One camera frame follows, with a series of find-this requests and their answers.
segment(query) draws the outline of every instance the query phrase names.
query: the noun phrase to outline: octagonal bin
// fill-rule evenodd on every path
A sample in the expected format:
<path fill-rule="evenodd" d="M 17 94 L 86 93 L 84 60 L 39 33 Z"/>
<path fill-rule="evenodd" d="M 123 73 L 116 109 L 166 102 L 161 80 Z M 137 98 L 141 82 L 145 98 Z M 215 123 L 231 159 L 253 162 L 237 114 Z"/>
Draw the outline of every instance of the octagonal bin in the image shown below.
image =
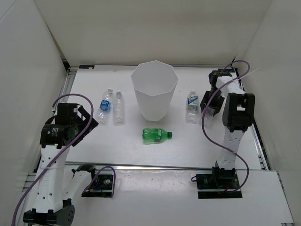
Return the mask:
<path fill-rule="evenodd" d="M 173 67 L 160 61 L 139 64 L 132 73 L 132 82 L 142 116 L 149 121 L 161 120 L 178 82 Z"/>

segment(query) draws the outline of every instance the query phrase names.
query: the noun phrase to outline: water bottle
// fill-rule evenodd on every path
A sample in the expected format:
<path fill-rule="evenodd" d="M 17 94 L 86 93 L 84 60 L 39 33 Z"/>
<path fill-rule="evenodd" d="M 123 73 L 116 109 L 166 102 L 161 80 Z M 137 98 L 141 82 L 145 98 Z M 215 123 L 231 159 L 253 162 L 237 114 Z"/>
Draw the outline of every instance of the water bottle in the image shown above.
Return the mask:
<path fill-rule="evenodd" d="M 188 123 L 197 123 L 198 121 L 198 96 L 195 91 L 191 90 L 187 97 L 186 103 L 186 121 Z"/>
<path fill-rule="evenodd" d="M 112 99 L 113 99 L 113 89 L 108 88 L 108 90 L 103 93 L 103 100 L 100 103 L 99 110 L 97 113 L 98 115 L 97 119 L 100 123 L 105 123 L 107 121 Z"/>
<path fill-rule="evenodd" d="M 121 91 L 117 91 L 114 96 L 114 123 L 115 125 L 122 125 L 124 123 L 124 98 Z"/>
<path fill-rule="evenodd" d="M 213 124 L 213 116 L 214 116 L 215 109 L 208 107 L 206 112 L 203 112 L 205 114 L 204 118 L 204 126 L 207 128 L 211 128 Z M 202 117 L 200 117 L 199 120 L 200 125 L 202 125 Z"/>

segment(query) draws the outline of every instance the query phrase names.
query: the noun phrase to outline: bottle cap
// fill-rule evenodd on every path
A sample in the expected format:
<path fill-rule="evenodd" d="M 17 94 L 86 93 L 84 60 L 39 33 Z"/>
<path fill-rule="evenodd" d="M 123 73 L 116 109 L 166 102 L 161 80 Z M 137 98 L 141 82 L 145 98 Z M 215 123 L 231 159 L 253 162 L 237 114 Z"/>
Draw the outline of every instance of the bottle cap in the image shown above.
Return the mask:
<path fill-rule="evenodd" d="M 173 136 L 172 132 L 167 132 L 167 138 L 171 138 Z"/>

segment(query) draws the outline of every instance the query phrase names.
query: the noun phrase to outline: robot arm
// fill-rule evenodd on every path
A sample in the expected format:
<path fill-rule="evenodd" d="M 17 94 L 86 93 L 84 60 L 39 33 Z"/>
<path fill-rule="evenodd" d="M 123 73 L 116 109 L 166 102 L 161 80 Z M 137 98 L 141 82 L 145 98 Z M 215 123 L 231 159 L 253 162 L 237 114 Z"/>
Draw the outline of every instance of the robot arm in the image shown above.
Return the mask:
<path fill-rule="evenodd" d="M 63 146 L 67 146 L 83 131 L 90 117 L 91 115 L 85 111 L 83 106 L 78 108 L 78 104 L 58 104 L 57 115 L 51 117 L 42 129 L 40 139 L 42 147 L 41 164 L 37 175 L 47 167 Z M 98 126 L 98 123 L 92 119 L 89 128 L 72 146 L 77 145 L 96 126 Z M 75 213 L 74 203 L 79 197 L 104 196 L 104 192 L 88 191 L 82 194 L 95 176 L 96 169 L 93 165 L 83 165 L 77 170 L 73 169 L 73 178 L 63 190 L 64 167 L 68 152 L 69 149 L 48 168 L 45 175 L 40 179 L 35 203 L 31 210 L 24 213 L 23 221 L 25 223 L 70 226 Z M 105 176 L 111 178 L 112 175 L 98 175 L 98 180 L 95 181 L 93 186 L 100 183 L 99 178 L 105 180 Z"/>
<path fill-rule="evenodd" d="M 216 87 L 221 87 L 231 79 L 229 76 L 218 77 Z M 222 88 L 222 93 L 227 97 L 222 115 L 225 126 L 223 146 L 237 153 L 241 138 L 253 123 L 255 96 L 245 93 L 235 82 Z M 235 169 L 235 158 L 236 155 L 222 149 L 217 164 L 225 170 Z"/>
<path fill-rule="evenodd" d="M 230 73 L 212 71 L 209 74 L 211 90 L 205 93 L 201 101 L 202 111 L 213 93 L 230 80 L 232 80 Z M 235 171 L 235 153 L 238 152 L 243 135 L 253 123 L 255 96 L 245 93 L 235 82 L 232 82 L 222 88 L 210 103 L 209 108 L 213 116 L 222 108 L 225 99 L 222 94 L 227 98 L 222 115 L 225 126 L 223 146 L 233 152 L 222 149 L 215 166 L 212 167 L 212 174 L 197 176 L 199 189 L 236 189 L 239 185 Z"/>

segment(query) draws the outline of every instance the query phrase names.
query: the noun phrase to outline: white enclosure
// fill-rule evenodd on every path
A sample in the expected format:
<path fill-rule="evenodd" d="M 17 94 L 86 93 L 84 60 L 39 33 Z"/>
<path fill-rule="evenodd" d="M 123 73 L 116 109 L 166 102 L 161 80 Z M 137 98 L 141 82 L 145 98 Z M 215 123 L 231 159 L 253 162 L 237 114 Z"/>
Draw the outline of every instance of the white enclosure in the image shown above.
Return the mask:
<path fill-rule="evenodd" d="M 35 0 L 71 66 L 224 65 L 272 0 Z"/>
<path fill-rule="evenodd" d="M 10 225 L 40 156 L 40 130 L 66 75 L 48 28 L 31 0 L 0 1 L 1 225 Z"/>
<path fill-rule="evenodd" d="M 54 38 L 71 66 L 247 60 L 258 70 L 242 82 L 256 96 L 254 117 L 271 169 L 301 226 L 300 9 L 299 0 L 1 0 L 1 225 L 11 224 L 64 83 Z"/>

